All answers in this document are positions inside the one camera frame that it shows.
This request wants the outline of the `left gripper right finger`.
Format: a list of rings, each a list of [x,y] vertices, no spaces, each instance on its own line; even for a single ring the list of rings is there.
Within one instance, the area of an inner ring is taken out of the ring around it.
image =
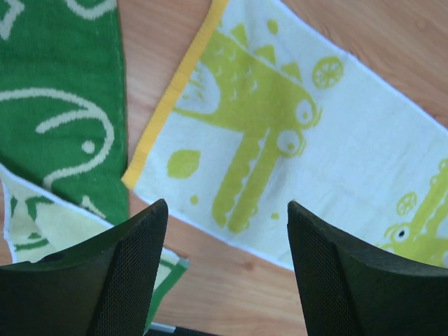
[[[447,269],[373,246],[288,203],[308,335],[446,335]]]

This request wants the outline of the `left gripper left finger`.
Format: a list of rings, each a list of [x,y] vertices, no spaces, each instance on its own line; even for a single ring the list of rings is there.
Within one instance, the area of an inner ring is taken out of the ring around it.
[[[159,199],[38,262],[1,267],[2,335],[143,335],[165,240]]]

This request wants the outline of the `cream yellow crocodile towel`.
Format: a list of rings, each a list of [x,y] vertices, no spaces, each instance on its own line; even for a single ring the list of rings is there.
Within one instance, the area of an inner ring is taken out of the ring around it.
[[[213,1],[123,183],[286,269],[296,201],[447,266],[447,131],[280,1]]]

